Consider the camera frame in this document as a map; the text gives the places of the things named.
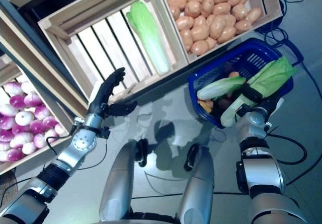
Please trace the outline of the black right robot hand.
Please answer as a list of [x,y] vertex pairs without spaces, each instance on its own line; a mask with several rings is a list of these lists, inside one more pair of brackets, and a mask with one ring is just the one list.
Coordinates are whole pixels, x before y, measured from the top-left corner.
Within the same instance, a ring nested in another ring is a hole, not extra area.
[[268,120],[271,114],[275,111],[277,103],[282,97],[279,91],[274,92],[268,97],[264,97],[260,92],[251,88],[251,86],[248,83],[245,83],[242,86],[240,96],[244,96],[247,100],[254,102],[255,108],[263,109],[266,112],[266,120]]

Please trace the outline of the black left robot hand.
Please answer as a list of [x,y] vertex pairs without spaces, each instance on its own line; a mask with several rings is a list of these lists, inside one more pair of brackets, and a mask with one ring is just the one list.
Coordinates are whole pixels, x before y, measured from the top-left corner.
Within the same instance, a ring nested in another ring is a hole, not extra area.
[[100,85],[98,92],[96,93],[96,96],[90,103],[89,109],[87,111],[88,114],[96,114],[105,119],[108,116],[126,116],[135,110],[137,106],[136,101],[128,104],[108,104],[108,100],[113,93],[113,89],[124,80],[124,76],[124,67],[115,70],[112,74],[108,76],[108,78]]

